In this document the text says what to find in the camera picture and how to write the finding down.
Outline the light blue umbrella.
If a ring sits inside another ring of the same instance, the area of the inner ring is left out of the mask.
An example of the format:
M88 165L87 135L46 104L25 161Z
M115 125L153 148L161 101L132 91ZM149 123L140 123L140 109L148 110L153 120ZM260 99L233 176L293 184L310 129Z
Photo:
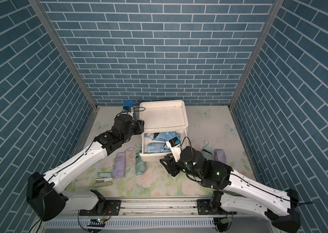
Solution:
M149 143L147 145L147 153L163 153L171 152L171 149L166 143Z
M174 138L177 138L178 140L181 139L181 135L177 133L176 131L173 132L160 132L160 133L148 133L144 134L145 138L149 138L152 141L159 141L159 142L167 142L169 140L172 140Z

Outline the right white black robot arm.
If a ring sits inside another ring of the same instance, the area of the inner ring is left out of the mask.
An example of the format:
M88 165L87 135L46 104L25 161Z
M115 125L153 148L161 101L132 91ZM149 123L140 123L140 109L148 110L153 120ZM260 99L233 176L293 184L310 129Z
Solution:
M176 146L160 163L173 177L183 172L190 180L213 189L210 208L217 214L240 212L258 216L287 233L296 233L301 227L296 211L299 196L293 189L283 191L263 185L224 163L207 160L190 146Z

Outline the white plastic drawer cabinet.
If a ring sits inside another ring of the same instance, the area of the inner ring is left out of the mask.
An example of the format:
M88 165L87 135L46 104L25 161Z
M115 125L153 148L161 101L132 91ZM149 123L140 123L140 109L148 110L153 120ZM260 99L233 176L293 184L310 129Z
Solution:
M173 132L188 129L185 103L182 100L143 102L140 112L144 133Z

